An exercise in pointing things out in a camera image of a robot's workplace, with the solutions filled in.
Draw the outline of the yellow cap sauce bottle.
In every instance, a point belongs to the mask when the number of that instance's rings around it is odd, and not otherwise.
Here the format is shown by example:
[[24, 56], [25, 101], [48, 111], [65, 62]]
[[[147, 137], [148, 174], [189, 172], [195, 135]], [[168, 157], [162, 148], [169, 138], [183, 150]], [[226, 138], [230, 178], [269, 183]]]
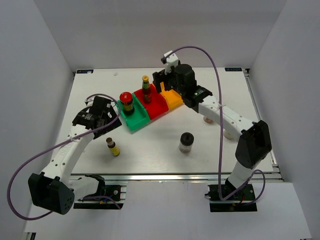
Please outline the yellow cap sauce bottle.
[[149, 77], [147, 75], [144, 75], [142, 77], [142, 93], [143, 93], [143, 100], [146, 103], [150, 103], [152, 101], [151, 96], [151, 87], [149, 82]]

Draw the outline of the small yellow label bottle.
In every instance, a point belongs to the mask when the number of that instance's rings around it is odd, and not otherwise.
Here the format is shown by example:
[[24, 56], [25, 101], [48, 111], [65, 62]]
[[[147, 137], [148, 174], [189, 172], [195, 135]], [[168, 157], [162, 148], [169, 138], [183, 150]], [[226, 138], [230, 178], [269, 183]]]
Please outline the small yellow label bottle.
[[109, 151], [111, 152], [111, 154], [114, 157], [117, 157], [120, 154], [119, 148], [116, 146], [116, 143], [114, 142], [114, 140], [111, 137], [108, 137], [106, 139], [106, 144], [107, 144]]

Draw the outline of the red cap dark sauce jar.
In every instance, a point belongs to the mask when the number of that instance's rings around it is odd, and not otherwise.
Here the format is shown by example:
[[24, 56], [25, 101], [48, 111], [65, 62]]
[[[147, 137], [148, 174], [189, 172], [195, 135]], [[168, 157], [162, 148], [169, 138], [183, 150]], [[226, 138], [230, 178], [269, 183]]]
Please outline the red cap dark sauce jar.
[[128, 91], [122, 92], [119, 96], [119, 100], [124, 114], [127, 116], [132, 115], [135, 111], [135, 107], [133, 104], [133, 95]]

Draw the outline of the black lid spice jar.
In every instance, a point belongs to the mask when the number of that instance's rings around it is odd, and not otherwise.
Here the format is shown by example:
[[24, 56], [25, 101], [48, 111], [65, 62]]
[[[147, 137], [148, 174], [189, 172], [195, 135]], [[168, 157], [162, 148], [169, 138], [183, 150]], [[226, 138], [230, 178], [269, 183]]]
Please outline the black lid spice jar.
[[180, 142], [179, 142], [179, 150], [182, 153], [189, 153], [192, 149], [194, 143], [194, 136], [190, 132], [184, 132], [180, 136]]

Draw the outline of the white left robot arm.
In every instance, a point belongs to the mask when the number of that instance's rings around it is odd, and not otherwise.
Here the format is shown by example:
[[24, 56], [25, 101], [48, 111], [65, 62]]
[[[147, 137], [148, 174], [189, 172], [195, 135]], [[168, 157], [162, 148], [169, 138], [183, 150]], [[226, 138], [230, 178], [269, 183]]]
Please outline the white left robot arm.
[[77, 113], [67, 136], [50, 163], [28, 179], [32, 203], [40, 208], [65, 215], [76, 200], [86, 197], [99, 200], [105, 196], [102, 176], [87, 174], [71, 180], [71, 173], [87, 145], [122, 125], [108, 97], [96, 95], [90, 106]]

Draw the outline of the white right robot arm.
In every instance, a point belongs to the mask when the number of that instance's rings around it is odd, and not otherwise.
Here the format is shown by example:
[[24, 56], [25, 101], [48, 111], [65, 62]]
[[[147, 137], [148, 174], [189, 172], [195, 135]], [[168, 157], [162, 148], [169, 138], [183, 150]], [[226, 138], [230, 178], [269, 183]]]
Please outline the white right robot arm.
[[237, 162], [225, 181], [225, 192], [229, 198], [238, 199], [244, 193], [243, 185], [272, 150], [268, 124], [249, 120], [220, 103], [211, 91], [197, 83], [195, 72], [188, 64], [173, 66], [170, 72], [154, 72], [152, 77], [158, 93], [175, 91], [188, 108], [213, 120], [237, 141]]

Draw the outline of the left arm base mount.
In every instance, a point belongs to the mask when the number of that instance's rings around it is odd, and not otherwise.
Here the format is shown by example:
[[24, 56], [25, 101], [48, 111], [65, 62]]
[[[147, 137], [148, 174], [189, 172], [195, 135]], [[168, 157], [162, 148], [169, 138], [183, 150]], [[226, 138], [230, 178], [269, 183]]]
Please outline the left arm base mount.
[[127, 185], [124, 182], [105, 184], [101, 195], [85, 196], [73, 204], [75, 210], [121, 210], [124, 206]]

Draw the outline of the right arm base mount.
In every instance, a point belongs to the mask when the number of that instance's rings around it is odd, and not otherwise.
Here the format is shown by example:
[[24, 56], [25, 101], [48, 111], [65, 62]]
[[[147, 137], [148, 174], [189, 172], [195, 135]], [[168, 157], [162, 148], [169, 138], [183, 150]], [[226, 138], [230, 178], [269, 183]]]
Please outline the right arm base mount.
[[225, 201], [219, 198], [218, 185], [208, 185], [208, 192], [204, 197], [209, 200], [211, 213], [249, 213], [257, 212], [257, 204], [251, 203], [256, 196], [252, 184], [247, 184], [242, 190]]

